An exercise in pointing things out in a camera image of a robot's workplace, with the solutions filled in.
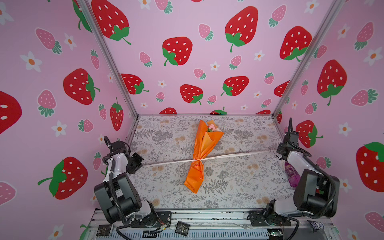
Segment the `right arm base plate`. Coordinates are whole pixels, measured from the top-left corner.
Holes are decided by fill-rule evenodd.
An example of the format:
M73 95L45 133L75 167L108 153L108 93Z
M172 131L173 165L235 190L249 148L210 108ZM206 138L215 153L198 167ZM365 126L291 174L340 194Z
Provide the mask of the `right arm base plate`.
M247 220L251 222L253 227L289 227L291 221L276 213L266 213L265 210L250 211Z

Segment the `pink fake rose stem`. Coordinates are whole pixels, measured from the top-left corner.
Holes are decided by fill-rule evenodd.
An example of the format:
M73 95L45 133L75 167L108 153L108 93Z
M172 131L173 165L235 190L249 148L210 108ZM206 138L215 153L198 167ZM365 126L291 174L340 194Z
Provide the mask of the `pink fake rose stem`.
M217 127L215 124L210 124L207 128L207 132L208 133L213 133L213 132L216 132L217 131Z

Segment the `orange wrapping paper sheet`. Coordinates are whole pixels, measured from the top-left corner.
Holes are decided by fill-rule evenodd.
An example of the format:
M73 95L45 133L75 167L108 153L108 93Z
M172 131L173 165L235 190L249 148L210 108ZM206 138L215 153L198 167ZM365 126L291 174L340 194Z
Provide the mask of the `orange wrapping paper sheet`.
M208 133L207 128L210 124L216 125L214 121L199 122L193 153L193 159L196 161L191 163L185 181L185 186L194 194L198 193L204 181L204 164L199 160L206 158L224 135L224 133L219 129L218 125L216 125L216 132Z

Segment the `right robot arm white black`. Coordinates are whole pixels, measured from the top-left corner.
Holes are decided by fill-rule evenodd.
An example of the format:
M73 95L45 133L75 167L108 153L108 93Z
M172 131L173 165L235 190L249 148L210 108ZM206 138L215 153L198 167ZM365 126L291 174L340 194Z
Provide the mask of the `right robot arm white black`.
M311 155L299 147L299 133L288 130L277 153L294 168L300 180L291 200L273 200L267 204L264 218L270 225L288 218L331 218L337 212L340 181L313 163Z

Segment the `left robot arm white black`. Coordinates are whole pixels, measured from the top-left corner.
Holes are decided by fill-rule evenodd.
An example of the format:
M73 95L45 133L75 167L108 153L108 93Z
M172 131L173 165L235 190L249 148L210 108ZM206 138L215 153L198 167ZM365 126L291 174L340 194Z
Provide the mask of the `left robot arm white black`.
M104 141L110 153L103 157L107 173L103 182L94 187L94 194L106 220L113 224L121 222L128 225L130 220L151 227L156 224L158 215L150 202L142 202L129 175L135 174L142 166L143 158L134 153L123 141Z

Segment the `white ribbon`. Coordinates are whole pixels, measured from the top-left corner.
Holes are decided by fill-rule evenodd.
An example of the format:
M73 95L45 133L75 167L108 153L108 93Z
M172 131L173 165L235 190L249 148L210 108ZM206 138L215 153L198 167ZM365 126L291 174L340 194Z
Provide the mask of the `white ribbon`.
M216 160L216 159L225 159L225 158L236 158L236 157L252 156L252 155L258 155L258 154L270 153L270 152L274 152L274 151L268 150L268 151L254 151L254 152L238 153L238 154L227 154L227 155L220 155L220 156L208 157L208 158L204 158L204 159L199 160L199 161L207 161L207 160ZM190 159L190 160L168 161L168 162L162 162L162 163L143 164L143 166L144 166L144 167L155 167L155 166L168 165L168 164L188 163L188 162L193 162L193 161L196 161L196 160L194 160L194 159Z

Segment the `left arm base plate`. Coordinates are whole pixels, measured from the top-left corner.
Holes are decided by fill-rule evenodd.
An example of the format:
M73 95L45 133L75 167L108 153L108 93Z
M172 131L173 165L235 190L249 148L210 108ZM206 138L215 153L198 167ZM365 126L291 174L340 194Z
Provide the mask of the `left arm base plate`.
M139 221L132 228L159 228L162 225L171 225L172 212L170 211L156 211L156 214L149 214Z

